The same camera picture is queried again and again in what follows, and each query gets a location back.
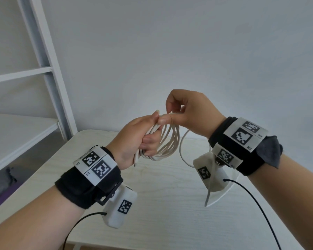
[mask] forearm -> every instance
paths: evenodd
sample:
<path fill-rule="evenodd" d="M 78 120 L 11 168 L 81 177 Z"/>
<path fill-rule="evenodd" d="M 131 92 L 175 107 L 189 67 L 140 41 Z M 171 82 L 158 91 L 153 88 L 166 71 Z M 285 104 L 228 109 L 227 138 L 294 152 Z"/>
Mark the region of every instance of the forearm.
<path fill-rule="evenodd" d="M 279 169 L 267 164 L 249 176 L 305 249 L 313 249 L 313 173 L 286 155 Z"/>
<path fill-rule="evenodd" d="M 0 224 L 0 250 L 57 250 L 83 213 L 53 186 Z"/>

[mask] black wrist strap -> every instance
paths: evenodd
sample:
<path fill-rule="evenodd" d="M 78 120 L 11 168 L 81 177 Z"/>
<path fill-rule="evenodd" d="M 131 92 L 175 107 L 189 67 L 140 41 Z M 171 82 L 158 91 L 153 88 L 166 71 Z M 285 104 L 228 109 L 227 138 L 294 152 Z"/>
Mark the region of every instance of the black wrist strap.
<path fill-rule="evenodd" d="M 237 170 L 243 175 L 248 176 L 255 172 L 259 167 L 261 167 L 265 162 L 257 155 L 256 151 L 249 152 L 247 149 L 238 145 L 231 138 L 224 134 L 230 125 L 237 120 L 236 117 L 228 117 L 211 135 L 209 138 L 209 144 L 214 147 L 218 142 L 219 145 L 233 153 L 236 157 L 243 160 L 243 162 L 237 167 Z"/>
<path fill-rule="evenodd" d="M 101 148 L 114 160 L 108 149 Z M 95 202 L 104 205 L 122 182 L 121 171 L 117 166 L 97 186 L 92 185 L 76 167 L 73 167 L 65 172 L 55 185 L 68 200 L 83 209 L 88 209 Z"/>

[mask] wrist-mounted device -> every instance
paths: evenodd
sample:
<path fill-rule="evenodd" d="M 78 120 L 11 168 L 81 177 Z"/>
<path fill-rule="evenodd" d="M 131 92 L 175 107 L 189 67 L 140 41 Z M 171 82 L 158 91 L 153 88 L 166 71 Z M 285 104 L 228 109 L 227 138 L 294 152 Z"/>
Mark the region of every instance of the wrist-mounted device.
<path fill-rule="evenodd" d="M 104 205 L 123 182 L 112 153 L 94 146 L 74 163 L 55 185 L 71 202 L 88 209 L 95 202 Z"/>
<path fill-rule="evenodd" d="M 255 172 L 264 163 L 278 168 L 283 147 L 276 136 L 244 118 L 228 117 L 209 138 L 216 163 L 243 175 Z"/>

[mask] right hand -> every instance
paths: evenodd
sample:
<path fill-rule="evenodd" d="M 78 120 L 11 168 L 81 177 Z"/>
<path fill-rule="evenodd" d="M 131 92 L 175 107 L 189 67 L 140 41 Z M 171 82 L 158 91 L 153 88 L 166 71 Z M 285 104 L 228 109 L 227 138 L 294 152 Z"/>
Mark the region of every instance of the right hand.
<path fill-rule="evenodd" d="M 175 124 L 210 138 L 226 119 L 211 101 L 200 92 L 174 89 L 166 100 L 167 114 L 159 117 L 158 124 Z"/>

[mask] white marker tag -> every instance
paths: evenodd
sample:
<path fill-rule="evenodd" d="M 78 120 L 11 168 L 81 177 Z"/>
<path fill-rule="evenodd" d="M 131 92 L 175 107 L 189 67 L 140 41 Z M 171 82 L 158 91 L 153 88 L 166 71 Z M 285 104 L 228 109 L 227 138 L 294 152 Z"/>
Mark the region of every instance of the white marker tag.
<path fill-rule="evenodd" d="M 92 168 L 90 168 L 84 176 L 94 185 L 98 185 L 100 181 L 109 172 L 117 166 L 117 163 L 110 157 L 109 154 L 100 159 Z"/>
<path fill-rule="evenodd" d="M 251 134 L 259 137 L 260 139 L 264 139 L 268 134 L 268 130 L 244 118 L 238 118 L 236 121 L 234 121 L 233 124 L 237 125 L 238 127 L 241 126 L 242 128 L 249 131 Z"/>
<path fill-rule="evenodd" d="M 107 153 L 103 151 L 102 148 L 96 146 L 73 162 L 73 164 L 82 174 L 84 174 L 106 154 Z"/>
<path fill-rule="evenodd" d="M 237 124 L 232 123 L 224 134 L 236 141 L 243 148 L 252 152 L 261 143 L 261 139 L 249 131 L 245 130 L 244 127 L 239 127 Z"/>
<path fill-rule="evenodd" d="M 234 168 L 234 169 L 240 166 L 240 164 L 243 162 L 243 160 L 236 157 L 234 154 L 226 150 L 224 147 L 222 147 L 218 143 L 215 144 L 215 146 L 212 149 L 212 152 L 219 159 L 221 159 L 223 162 L 225 162 L 227 165 L 229 165 L 231 168 Z"/>

